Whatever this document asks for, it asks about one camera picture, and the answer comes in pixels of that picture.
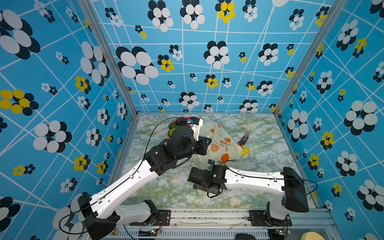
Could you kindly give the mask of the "translucent cream plastic bag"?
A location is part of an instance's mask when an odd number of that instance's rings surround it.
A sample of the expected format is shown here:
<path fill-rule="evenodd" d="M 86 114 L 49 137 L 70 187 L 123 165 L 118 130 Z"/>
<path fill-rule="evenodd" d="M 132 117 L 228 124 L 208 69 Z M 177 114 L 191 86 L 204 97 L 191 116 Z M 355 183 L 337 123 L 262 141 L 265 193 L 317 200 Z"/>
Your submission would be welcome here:
<path fill-rule="evenodd" d="M 230 137 L 221 124 L 208 119 L 204 120 L 200 136 L 212 140 L 208 146 L 207 154 L 199 156 L 203 168 L 207 166 L 209 160 L 215 161 L 216 165 L 230 161 L 227 163 L 228 167 L 236 166 L 233 160 L 240 160 L 243 149 Z"/>

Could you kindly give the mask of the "red flower-shaped plate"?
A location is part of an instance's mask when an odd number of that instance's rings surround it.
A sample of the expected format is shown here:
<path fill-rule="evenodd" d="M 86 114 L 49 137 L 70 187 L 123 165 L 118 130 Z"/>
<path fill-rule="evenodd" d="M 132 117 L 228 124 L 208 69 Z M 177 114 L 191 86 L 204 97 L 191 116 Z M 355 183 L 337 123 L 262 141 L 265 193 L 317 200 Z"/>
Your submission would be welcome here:
<path fill-rule="evenodd" d="M 180 126 L 176 125 L 176 124 L 175 124 L 175 121 L 173 121 L 173 122 L 171 122 L 171 123 L 168 125 L 168 127 L 169 127 L 169 130 L 170 130 L 170 129 L 172 129 L 172 128 L 176 128 L 176 129 L 178 129 Z"/>

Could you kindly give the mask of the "green bumpy fruit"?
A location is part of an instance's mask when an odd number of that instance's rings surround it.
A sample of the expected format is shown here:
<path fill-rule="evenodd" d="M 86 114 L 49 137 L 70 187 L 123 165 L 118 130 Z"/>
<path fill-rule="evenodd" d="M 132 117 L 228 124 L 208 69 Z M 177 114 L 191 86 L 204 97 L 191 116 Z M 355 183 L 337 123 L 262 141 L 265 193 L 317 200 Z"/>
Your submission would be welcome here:
<path fill-rule="evenodd" d="M 173 134 L 173 132 L 174 132 L 175 130 L 177 130 L 177 129 L 176 129 L 176 128 L 172 128 L 172 129 L 170 129 L 170 130 L 168 131 L 168 136 L 169 136 L 169 138 L 172 136 L 172 134 Z"/>

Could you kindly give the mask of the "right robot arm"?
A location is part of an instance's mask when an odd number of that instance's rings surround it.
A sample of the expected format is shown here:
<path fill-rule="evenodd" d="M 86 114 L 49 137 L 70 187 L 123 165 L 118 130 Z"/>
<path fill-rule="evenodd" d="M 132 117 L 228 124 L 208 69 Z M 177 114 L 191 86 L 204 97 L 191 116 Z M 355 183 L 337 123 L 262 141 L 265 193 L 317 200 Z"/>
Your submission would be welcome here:
<path fill-rule="evenodd" d="M 289 167 L 281 172 L 261 173 L 243 171 L 223 165 L 211 165 L 207 170 L 193 167 L 188 181 L 193 188 L 214 198 L 224 190 L 246 189 L 273 194 L 264 213 L 250 214 L 257 226 L 292 226 L 290 213 L 307 213 L 309 205 L 305 180 Z"/>

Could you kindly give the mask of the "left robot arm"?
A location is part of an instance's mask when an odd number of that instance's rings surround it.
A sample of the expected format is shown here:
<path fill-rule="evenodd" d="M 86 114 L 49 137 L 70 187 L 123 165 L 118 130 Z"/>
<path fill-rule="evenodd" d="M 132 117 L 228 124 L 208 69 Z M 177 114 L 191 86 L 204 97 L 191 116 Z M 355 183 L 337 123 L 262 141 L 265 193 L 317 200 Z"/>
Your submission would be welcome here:
<path fill-rule="evenodd" d="M 85 218 L 85 227 L 75 235 L 80 237 L 89 234 L 91 239 L 100 240 L 118 225 L 155 219 L 157 210 L 151 201 L 139 204 L 141 213 L 136 215 L 119 214 L 117 208 L 142 186 L 166 171 L 177 168 L 179 160 L 188 161 L 193 155 L 205 156 L 212 139 L 201 137 L 199 132 L 200 127 L 196 125 L 179 127 L 169 139 L 152 147 L 144 154 L 141 162 L 105 190 L 92 196 L 83 193 L 78 203 L 79 211 Z"/>

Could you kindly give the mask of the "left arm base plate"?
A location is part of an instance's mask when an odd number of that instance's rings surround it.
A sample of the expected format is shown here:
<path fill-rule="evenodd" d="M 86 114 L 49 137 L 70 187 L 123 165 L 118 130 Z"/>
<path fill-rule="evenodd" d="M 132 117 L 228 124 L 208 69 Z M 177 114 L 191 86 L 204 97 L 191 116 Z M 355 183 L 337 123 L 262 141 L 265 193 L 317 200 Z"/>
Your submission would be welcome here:
<path fill-rule="evenodd" d="M 158 210 L 156 214 L 151 214 L 144 222 L 130 223 L 130 226 L 169 226 L 171 210 Z"/>

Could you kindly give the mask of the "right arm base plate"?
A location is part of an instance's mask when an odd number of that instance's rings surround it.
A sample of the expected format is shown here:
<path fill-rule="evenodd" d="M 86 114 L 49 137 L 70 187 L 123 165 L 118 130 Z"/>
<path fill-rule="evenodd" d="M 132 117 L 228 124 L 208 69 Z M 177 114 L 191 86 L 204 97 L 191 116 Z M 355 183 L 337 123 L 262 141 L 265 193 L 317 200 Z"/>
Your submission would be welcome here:
<path fill-rule="evenodd" d="M 267 210 L 250 210 L 248 221 L 253 227 L 291 227 L 292 221 L 287 215 L 284 220 L 272 218 Z"/>

